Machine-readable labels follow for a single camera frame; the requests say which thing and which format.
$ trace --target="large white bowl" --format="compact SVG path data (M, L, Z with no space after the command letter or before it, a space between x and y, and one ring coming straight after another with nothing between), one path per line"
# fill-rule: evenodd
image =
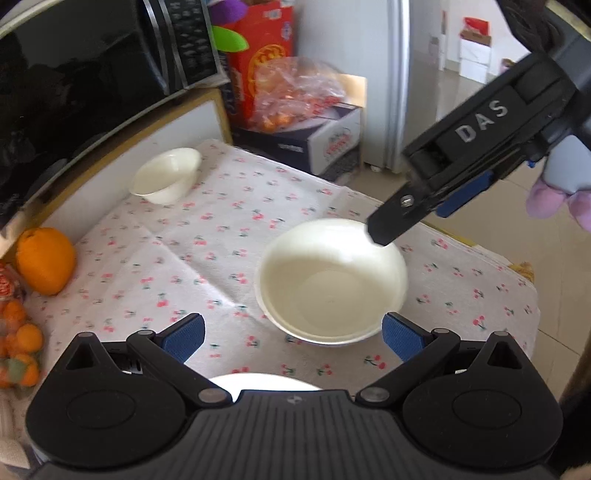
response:
M365 224L322 219L298 225L263 253L256 299L281 330L324 345L366 339L384 314L402 307L408 287L394 244L375 245Z
M152 158L136 173L129 191L149 202L178 202L197 180L201 154L194 148L175 148Z

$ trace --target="small white bowl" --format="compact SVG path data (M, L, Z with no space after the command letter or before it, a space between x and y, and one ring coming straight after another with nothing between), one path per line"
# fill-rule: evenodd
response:
M129 192L158 205L178 202L195 183L200 165L201 154L194 148L168 150L135 173Z
M407 269L394 244L372 242L365 224L322 219L298 225L265 249L256 300L294 337L323 345L359 342L404 303Z

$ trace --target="green plastic object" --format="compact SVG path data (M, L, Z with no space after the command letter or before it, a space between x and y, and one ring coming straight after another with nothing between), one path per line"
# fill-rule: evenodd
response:
M250 45L246 39L234 30L229 30L223 27L213 27L213 42L216 49L228 53L236 53L239 51L248 50Z

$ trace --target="tablecloth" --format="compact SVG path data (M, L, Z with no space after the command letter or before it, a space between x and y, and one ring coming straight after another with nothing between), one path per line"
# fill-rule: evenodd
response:
M130 196L76 245L68 286L27 300L47 335L45 372L79 331L124 340L190 312L204 316L206 340L187 365L207 377L264 372L354 393L399 365L381 335L342 347L286 335L263 315L252 285L278 235L316 218L364 221L380 202L219 141L198 150L200 176L186 198L157 206ZM409 272L404 316L470 340L508 330L531 355L540 312L529 281L422 224L396 243Z

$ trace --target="plastic bag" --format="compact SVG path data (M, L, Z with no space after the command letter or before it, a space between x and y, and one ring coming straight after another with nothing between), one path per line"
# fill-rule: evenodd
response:
M319 116L345 98L337 72L305 57L283 57L259 65L255 86L250 126L267 133Z

